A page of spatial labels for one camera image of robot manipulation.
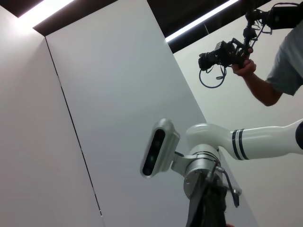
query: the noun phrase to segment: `ceiling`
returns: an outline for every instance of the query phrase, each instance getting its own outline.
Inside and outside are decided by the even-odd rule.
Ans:
[[[47,36],[117,0],[74,0],[34,29]],[[165,37],[222,5],[228,0],[147,0]],[[221,11],[205,23],[201,23],[169,42],[173,53],[183,49],[222,26],[243,16],[248,8],[257,8],[270,0],[240,0]],[[42,0],[0,0],[0,5],[14,14],[22,16]]]

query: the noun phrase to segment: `camera rig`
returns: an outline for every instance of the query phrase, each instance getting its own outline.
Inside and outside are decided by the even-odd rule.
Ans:
[[[293,5],[277,7],[276,5]],[[232,64],[239,65],[243,68],[245,57],[249,56],[249,49],[253,48],[261,33],[272,34],[272,30],[294,28],[303,19],[303,2],[297,3],[277,3],[270,11],[264,12],[260,9],[250,10],[246,13],[247,26],[243,31],[244,43],[233,38],[230,42],[219,42],[215,50],[212,52],[202,53],[199,55],[199,79],[200,82],[207,88],[219,87],[225,79],[226,68]],[[265,26],[270,28],[270,32],[264,32]],[[201,79],[201,72],[209,73],[214,65],[221,66],[222,76],[216,79],[221,79],[221,83],[215,87],[207,86]]]

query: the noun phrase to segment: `white backdrop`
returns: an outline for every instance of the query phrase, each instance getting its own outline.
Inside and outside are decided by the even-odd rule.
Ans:
[[[0,7],[0,226],[102,227],[43,36]]]
[[[170,118],[181,134],[205,119],[144,0],[120,0],[47,37],[107,227],[184,227],[189,200],[169,171],[144,179],[152,126]],[[257,224],[241,197],[227,219]]]
[[[261,9],[268,11],[278,2],[280,1],[272,0]],[[286,2],[300,3],[301,0]],[[207,122],[234,130],[270,125],[286,126],[302,119],[302,88],[294,97],[282,95],[276,105],[265,107],[253,97],[243,79],[234,75],[231,69],[227,69],[226,79],[219,88],[208,89],[200,84],[199,54],[213,51],[222,40],[229,42],[235,37],[242,42],[246,25],[245,17],[241,17],[174,54]],[[257,64],[256,74],[260,78],[267,77],[279,45],[289,32],[290,29],[275,30],[272,35],[262,34],[256,42],[251,58]],[[213,86],[218,84],[215,77],[220,75],[220,68],[215,67],[209,74],[203,72],[202,78],[206,84]],[[260,226],[302,225],[303,156],[291,154],[251,161],[237,161],[228,154],[225,157]]]

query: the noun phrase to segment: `fluorescent light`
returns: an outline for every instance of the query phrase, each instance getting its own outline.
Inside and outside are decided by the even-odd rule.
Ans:
[[[44,0],[19,17],[19,20],[27,26],[34,27],[72,1],[73,0]]]
[[[191,22],[189,25],[186,25],[185,27],[183,27],[180,30],[176,31],[174,34],[171,34],[170,36],[166,37],[165,38],[166,42],[169,42],[169,41],[173,40],[174,38],[176,38],[179,35],[185,33],[189,29],[192,29],[194,26],[202,23],[203,21],[205,21],[208,18],[212,17],[213,15],[219,13],[220,11],[222,11],[223,9],[229,7],[230,5],[234,4],[237,1],[239,1],[239,0],[229,0],[228,2],[226,2],[226,3],[222,4],[222,5],[220,5],[219,7],[213,9],[209,13],[206,13],[205,15],[201,16],[197,20]]]

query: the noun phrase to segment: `camera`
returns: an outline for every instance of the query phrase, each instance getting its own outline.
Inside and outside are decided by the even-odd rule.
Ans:
[[[140,173],[145,178],[151,178],[158,172],[169,169],[174,158],[180,135],[173,123],[163,118],[158,121],[151,132],[151,136],[141,163]]]
[[[223,67],[239,64],[242,68],[244,63],[243,53],[248,54],[248,48],[235,38],[228,43],[221,41],[216,45],[214,51],[199,55],[199,67],[202,71],[210,69],[215,64]]]

